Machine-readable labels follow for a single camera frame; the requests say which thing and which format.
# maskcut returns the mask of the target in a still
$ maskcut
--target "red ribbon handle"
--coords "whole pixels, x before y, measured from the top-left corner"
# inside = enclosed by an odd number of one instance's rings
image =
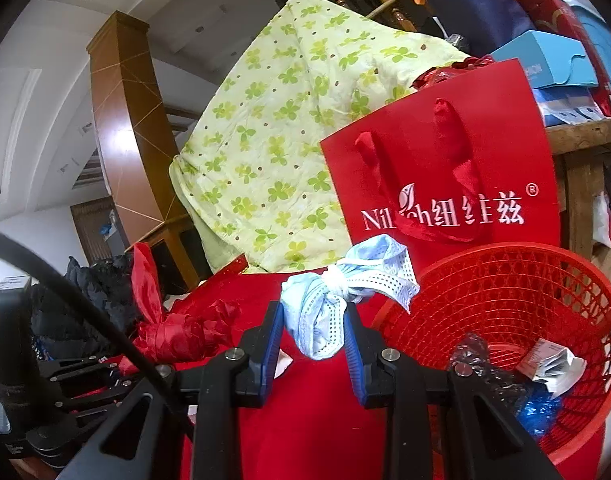
[[[460,185],[463,195],[477,210],[479,193],[483,193],[481,177],[473,159],[472,145],[465,131],[465,126],[455,108],[445,99],[437,99],[434,106],[434,118],[439,132],[437,142],[442,153],[452,168],[452,175]],[[392,165],[388,164],[388,156],[381,140],[373,132],[362,132],[355,142],[363,161],[373,174],[381,194],[386,197],[393,211],[394,222],[401,233],[427,240],[428,242],[472,242],[483,232],[480,219],[472,236],[458,237],[446,233],[438,227],[420,223],[416,219],[399,214],[398,196],[401,186],[394,173]]]

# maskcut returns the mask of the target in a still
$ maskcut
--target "wooden pillar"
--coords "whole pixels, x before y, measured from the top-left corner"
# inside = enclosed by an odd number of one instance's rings
[[[198,275],[178,239],[178,224],[188,215],[168,175],[178,149],[154,74],[148,28],[116,11],[88,45],[99,155],[130,245],[165,243],[194,288]]]

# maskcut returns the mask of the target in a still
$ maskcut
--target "red paper bag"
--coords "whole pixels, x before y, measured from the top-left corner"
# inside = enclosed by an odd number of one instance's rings
[[[352,242],[389,234],[416,270],[486,243],[559,244],[550,147],[515,59],[380,108],[321,147]]]
[[[572,8],[562,0],[517,0],[538,30],[578,40],[588,53],[599,86],[590,88],[601,111],[611,117],[611,82],[592,40]]]

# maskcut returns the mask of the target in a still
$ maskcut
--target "light blue box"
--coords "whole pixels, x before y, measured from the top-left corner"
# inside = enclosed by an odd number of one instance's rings
[[[518,58],[532,88],[599,84],[582,43],[558,34],[529,30],[496,49],[492,57]]]

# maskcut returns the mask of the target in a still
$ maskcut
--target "brand logo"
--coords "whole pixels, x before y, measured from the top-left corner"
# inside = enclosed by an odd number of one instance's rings
[[[457,227],[462,224],[471,225],[476,221],[481,224],[500,224],[510,225],[525,223],[521,215],[521,200],[514,191],[499,191],[498,198],[487,198],[479,193],[478,200],[472,204],[466,196],[460,200],[448,198],[447,200],[431,199],[429,208],[424,209],[419,203],[415,203],[414,186],[412,182],[404,186],[399,191],[399,211],[398,214],[405,218],[415,218],[420,224],[429,227]],[[538,194],[537,184],[530,182],[525,186],[525,192],[529,197]],[[480,219],[477,220],[473,210],[481,212]],[[389,207],[362,210],[361,217],[365,225],[365,230],[372,229],[395,229],[393,215]]]
[[[537,75],[540,74],[541,72],[543,72],[543,68],[541,67],[541,64],[536,64],[536,65],[530,65],[525,67],[525,76],[526,77],[530,77],[531,75]]]

